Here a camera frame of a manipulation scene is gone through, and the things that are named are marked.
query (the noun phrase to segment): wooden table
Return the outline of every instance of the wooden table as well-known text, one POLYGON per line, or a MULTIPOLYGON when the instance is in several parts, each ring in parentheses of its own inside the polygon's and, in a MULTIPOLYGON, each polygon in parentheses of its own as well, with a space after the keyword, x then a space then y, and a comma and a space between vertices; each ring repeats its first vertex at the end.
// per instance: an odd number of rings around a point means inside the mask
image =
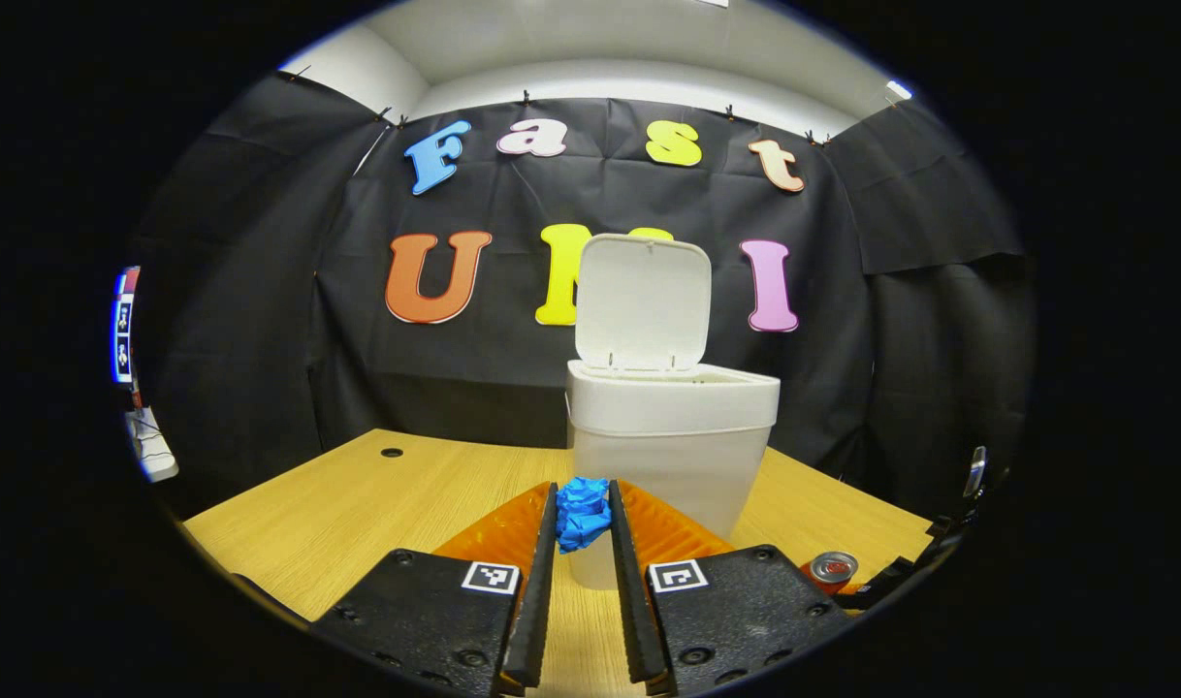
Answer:
MULTIPOLYGON (((227 570, 309 620, 394 548, 430 552, 543 481, 572 477, 573 451, 487 446, 374 430, 187 521, 227 570), (386 458, 383 448, 404 455, 386 458)), ((931 522, 768 448, 729 542, 772 543, 795 562, 857 557, 866 582, 898 555, 915 560, 931 522)), ((616 592, 579 587, 555 557, 542 685, 528 696, 644 696, 631 685, 616 592)))

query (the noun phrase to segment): pink letter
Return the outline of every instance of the pink letter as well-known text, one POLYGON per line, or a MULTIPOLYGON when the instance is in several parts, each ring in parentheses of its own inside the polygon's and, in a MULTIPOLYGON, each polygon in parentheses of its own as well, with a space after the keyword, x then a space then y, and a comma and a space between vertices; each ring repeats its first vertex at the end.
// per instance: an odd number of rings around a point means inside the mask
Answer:
POLYGON ((789 309, 782 265, 789 248, 771 240, 746 240, 740 248, 755 269, 755 312, 750 314, 750 326, 758 332, 792 332, 798 327, 798 315, 789 309))

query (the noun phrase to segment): soda can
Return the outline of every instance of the soda can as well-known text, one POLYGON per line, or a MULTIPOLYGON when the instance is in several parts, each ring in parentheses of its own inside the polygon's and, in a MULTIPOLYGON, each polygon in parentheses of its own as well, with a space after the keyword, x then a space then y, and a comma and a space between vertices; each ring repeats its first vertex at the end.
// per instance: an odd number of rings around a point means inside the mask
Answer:
POLYGON ((802 566, 802 572, 830 596, 842 591, 857 573, 857 557, 839 550, 827 552, 802 566))

